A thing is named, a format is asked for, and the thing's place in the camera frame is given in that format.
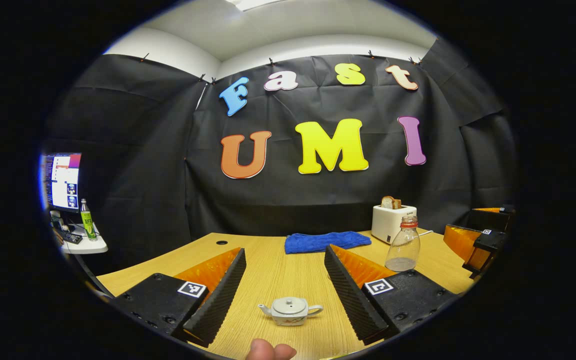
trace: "orange letter u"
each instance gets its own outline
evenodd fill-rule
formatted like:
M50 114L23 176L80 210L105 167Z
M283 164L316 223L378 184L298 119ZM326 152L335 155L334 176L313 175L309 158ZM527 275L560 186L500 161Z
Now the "orange letter u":
M240 144L244 141L243 135L230 135L221 139L223 152L221 153L221 171L233 179L252 178L259 174L266 164L266 141L272 135L270 131L257 131L250 134L254 141L252 161L246 166L239 162Z

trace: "keyboard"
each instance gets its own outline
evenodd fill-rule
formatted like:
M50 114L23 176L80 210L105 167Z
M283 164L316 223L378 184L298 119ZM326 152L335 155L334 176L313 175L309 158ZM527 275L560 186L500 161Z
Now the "keyboard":
M60 230L59 228L57 228L56 230L57 233L60 235L60 237L62 237L63 241L65 242L79 244L80 242L82 242L82 239L84 239L82 235L73 234L72 232Z

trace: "white wall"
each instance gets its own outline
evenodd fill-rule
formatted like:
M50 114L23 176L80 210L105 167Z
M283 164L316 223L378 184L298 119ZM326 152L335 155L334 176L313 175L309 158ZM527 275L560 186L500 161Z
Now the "white wall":
M142 58L148 53L150 53L146 57L148 60L181 69L197 77L205 73L203 78L208 81L211 77L217 77L222 63L185 39L148 27L138 27L129 32L112 44L104 54L131 55Z
M133 57L147 57L149 60L167 64L195 76L221 79L250 68L268 64L268 58L279 62L302 57L338 54L373 55L415 61L423 58L428 48L413 45L396 39L365 35L317 35L279 41L254 48L225 61L220 61L210 53L185 39L169 32L139 27L114 43L105 54L122 54Z
M428 48L376 36L347 34L307 36L272 43L231 57L219 66L217 79L245 69L269 64L268 58L279 62L318 55L368 55L368 50L380 57L404 60L412 57L414 61L418 61L418 58L423 59L428 52Z

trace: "letter f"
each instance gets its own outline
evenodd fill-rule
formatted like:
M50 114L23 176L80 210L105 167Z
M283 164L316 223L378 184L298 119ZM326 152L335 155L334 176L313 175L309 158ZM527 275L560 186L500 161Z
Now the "letter f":
M248 89L243 86L247 82L249 82L249 78L242 77L219 94L220 98L226 100L228 116L233 116L248 102L246 99L240 98L240 96L248 95Z

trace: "hand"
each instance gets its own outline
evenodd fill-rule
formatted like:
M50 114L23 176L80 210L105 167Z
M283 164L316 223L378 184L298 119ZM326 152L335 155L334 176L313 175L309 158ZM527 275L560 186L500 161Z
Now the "hand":
M286 344L277 344L273 348L270 342L264 339L254 339L250 344L250 352L246 360L289 360L295 355L297 355L297 350Z

